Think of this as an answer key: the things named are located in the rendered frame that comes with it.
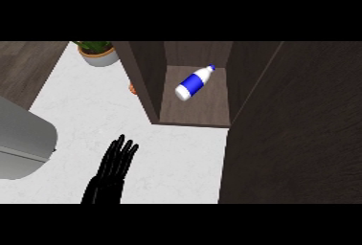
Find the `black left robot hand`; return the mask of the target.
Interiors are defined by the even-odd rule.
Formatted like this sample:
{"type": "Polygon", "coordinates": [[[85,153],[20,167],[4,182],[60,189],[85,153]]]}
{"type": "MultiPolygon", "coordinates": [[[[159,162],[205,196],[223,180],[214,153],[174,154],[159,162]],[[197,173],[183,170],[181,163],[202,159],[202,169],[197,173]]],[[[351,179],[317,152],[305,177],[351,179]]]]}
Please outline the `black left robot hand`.
{"type": "Polygon", "coordinates": [[[84,189],[82,204],[116,205],[119,203],[124,178],[137,149],[138,145],[131,140],[124,141],[124,135],[110,142],[97,172],[84,189]]]}

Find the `dark wooden cabinet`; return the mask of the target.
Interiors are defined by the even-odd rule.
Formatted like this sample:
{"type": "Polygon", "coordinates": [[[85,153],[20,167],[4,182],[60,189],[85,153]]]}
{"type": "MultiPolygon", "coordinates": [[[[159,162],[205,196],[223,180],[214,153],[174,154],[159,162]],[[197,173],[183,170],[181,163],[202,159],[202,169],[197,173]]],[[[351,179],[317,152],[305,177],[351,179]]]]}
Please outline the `dark wooden cabinet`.
{"type": "Polygon", "coordinates": [[[227,128],[279,45],[277,41],[116,41],[115,52],[149,122],[227,128]],[[209,64],[208,83],[189,100],[180,100],[177,85],[209,64]]]}

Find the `white blue-labelled water bottle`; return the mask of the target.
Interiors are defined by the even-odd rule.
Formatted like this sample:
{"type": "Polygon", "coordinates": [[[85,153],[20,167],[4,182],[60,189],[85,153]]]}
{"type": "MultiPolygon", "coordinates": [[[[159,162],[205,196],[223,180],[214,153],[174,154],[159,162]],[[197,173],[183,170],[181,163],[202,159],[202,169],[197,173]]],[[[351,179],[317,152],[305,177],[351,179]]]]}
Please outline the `white blue-labelled water bottle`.
{"type": "Polygon", "coordinates": [[[175,87],[175,96],[181,101],[189,100],[206,84],[211,74],[214,72],[214,65],[209,64],[205,68],[197,69],[181,81],[175,87]]]}

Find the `dark wooden cabinet door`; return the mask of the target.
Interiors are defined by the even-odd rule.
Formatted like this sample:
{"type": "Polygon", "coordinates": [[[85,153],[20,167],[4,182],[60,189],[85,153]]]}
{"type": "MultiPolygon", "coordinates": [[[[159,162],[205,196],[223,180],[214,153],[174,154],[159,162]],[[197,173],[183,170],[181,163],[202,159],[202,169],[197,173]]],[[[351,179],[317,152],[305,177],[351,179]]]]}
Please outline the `dark wooden cabinet door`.
{"type": "Polygon", "coordinates": [[[282,42],[227,131],[221,204],[362,204],[362,41],[282,42]]]}

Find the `potted green plant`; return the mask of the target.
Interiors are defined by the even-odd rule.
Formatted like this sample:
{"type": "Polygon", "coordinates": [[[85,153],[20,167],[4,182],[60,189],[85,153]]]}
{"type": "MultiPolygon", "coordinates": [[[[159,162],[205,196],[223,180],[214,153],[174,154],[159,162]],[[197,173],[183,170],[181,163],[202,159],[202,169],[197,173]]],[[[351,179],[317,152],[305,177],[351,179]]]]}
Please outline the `potted green plant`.
{"type": "Polygon", "coordinates": [[[118,61],[110,41],[75,41],[85,63],[93,67],[106,67],[118,61]]]}

